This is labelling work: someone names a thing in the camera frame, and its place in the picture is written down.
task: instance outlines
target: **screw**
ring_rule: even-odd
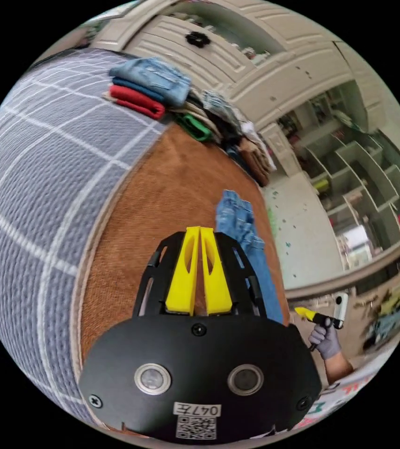
[[[309,407],[309,397],[305,396],[304,398],[300,399],[297,403],[297,410],[300,412],[304,411]]]
[[[102,400],[98,396],[95,396],[94,394],[91,394],[89,396],[89,404],[92,407],[95,407],[95,408],[102,408],[103,407]]]
[[[196,323],[192,326],[192,333],[196,337],[203,337],[203,335],[206,335],[206,331],[206,326],[204,326],[203,324]]]

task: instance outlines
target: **gray plaid bedsheet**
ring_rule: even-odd
[[[101,98],[112,52],[27,72],[0,107],[0,339],[53,402],[93,422],[72,364],[70,310],[102,206],[165,125]]]

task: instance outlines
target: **white cabinet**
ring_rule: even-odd
[[[230,90],[257,130],[353,75],[332,43],[305,45],[273,56]]]
[[[330,42],[338,39],[321,25],[264,0],[213,0],[214,3],[235,8],[276,39],[285,50],[308,43]]]
[[[185,36],[191,31],[206,34],[211,43],[204,48],[189,45]],[[163,15],[149,22],[124,51],[141,57],[161,56],[183,69],[190,65],[194,69],[189,74],[200,81],[196,84],[209,88],[217,87],[218,83],[237,82],[255,68],[243,53],[221,36],[190,22]]]
[[[348,44],[336,42],[335,45],[346,59],[362,97],[367,120],[362,127],[368,132],[374,132],[385,125],[381,86],[376,79],[376,74]]]
[[[275,163],[280,164],[289,177],[301,172],[301,167],[289,141],[276,122],[272,122],[260,130],[262,138],[273,150]]]
[[[123,17],[112,19],[95,37],[91,47],[122,51],[124,46],[161,10],[173,0],[145,0]]]
[[[269,123],[259,133],[278,158],[291,151],[291,145],[276,122]]]

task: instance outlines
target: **gray glove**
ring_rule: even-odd
[[[326,318],[325,325],[329,326],[331,320]],[[312,344],[317,345],[317,350],[321,355],[323,360],[327,360],[341,351],[339,339],[337,337],[337,331],[334,326],[321,327],[320,325],[315,325],[313,331],[309,336],[309,341]]]

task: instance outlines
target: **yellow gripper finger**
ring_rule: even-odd
[[[186,229],[166,298],[169,313],[194,314],[200,226]]]
[[[233,302],[226,283],[222,261],[217,248],[214,230],[201,228],[201,251],[203,257],[204,297],[208,315],[231,312]]]
[[[309,310],[305,307],[295,307],[295,312],[304,318],[307,318],[309,321],[313,321],[316,312]]]

